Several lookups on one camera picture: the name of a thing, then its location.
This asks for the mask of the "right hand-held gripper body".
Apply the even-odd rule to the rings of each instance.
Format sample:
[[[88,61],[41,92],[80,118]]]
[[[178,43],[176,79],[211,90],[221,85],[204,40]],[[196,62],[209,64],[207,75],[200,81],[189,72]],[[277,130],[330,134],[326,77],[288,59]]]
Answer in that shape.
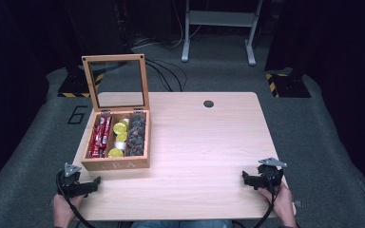
[[[266,188],[268,191],[272,191],[280,186],[283,177],[283,169],[287,167],[287,163],[275,158],[259,160],[259,163],[259,184],[257,188],[261,187]]]

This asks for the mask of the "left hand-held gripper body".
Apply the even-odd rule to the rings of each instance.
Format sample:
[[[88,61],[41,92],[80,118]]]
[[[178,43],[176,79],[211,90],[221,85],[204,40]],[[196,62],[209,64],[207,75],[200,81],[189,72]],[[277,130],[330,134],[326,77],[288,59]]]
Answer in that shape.
[[[80,166],[65,163],[56,176],[57,193],[64,197],[74,198],[89,194],[89,185],[80,183]]]

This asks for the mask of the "person's right hand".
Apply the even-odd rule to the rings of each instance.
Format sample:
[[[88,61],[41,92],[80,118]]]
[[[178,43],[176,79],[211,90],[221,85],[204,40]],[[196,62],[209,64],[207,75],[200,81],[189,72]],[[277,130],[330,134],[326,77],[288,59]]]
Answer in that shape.
[[[279,228],[298,228],[290,189],[282,182],[277,191],[278,195],[274,201],[274,212],[281,222]]]

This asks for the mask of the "person's left hand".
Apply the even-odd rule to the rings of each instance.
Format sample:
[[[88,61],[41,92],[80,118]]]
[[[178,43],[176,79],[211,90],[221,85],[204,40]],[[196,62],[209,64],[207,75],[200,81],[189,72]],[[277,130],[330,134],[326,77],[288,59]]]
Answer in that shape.
[[[75,215],[65,198],[56,194],[53,198],[52,208],[53,226],[55,228],[68,228]]]

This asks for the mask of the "pile of red stick packets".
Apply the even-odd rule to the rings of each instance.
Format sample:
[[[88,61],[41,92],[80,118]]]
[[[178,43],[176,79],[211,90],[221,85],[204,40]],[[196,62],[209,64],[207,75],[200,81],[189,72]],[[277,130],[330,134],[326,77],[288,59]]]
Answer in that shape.
[[[94,126],[88,150],[88,156],[90,158],[104,158],[106,156],[105,151],[109,137],[110,124],[110,116],[101,116],[99,123]]]

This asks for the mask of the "pile of dark wrapped packets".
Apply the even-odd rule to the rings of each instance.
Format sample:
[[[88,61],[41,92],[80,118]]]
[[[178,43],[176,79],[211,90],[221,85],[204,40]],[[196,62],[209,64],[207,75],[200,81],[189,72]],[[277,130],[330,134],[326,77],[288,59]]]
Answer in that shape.
[[[146,118],[143,114],[133,114],[129,122],[127,135],[127,156],[144,154]]]

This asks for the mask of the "wooden box with glass lid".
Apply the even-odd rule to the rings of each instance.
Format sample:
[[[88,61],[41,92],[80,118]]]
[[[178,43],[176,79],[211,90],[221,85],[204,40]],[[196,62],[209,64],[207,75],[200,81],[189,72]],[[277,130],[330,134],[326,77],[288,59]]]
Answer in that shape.
[[[150,166],[150,107],[146,79],[145,57],[142,54],[93,55],[82,58],[89,86],[93,113],[90,116],[86,135],[86,151],[81,164],[88,171],[121,170],[147,168]],[[143,114],[146,118],[144,154],[127,156],[127,139],[117,142],[113,132],[115,123],[127,125],[133,114]],[[89,145],[93,128],[101,116],[110,116],[111,124],[104,158],[90,158]],[[119,148],[124,152],[121,158],[110,158],[108,151]]]

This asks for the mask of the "black striped stand base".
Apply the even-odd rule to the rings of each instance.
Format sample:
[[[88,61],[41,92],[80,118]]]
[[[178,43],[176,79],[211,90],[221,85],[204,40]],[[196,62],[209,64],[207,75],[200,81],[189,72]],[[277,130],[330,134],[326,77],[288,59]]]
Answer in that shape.
[[[77,65],[66,66],[67,77],[59,87],[57,96],[76,98],[90,96],[85,71]]]
[[[274,97],[310,98],[311,94],[301,79],[294,79],[290,74],[267,73],[266,79]]]

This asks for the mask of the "white metal stand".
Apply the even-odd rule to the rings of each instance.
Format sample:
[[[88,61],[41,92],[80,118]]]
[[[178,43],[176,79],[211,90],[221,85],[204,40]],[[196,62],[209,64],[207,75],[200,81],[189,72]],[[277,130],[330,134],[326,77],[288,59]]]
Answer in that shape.
[[[253,67],[256,64],[253,50],[253,41],[256,34],[263,1],[264,0],[256,0],[256,9],[254,12],[228,12],[192,10],[190,8],[190,0],[185,0],[185,28],[181,58],[182,62],[186,63],[189,59],[191,26],[237,27],[250,28],[248,39],[244,41],[244,44],[247,53],[248,64]]]

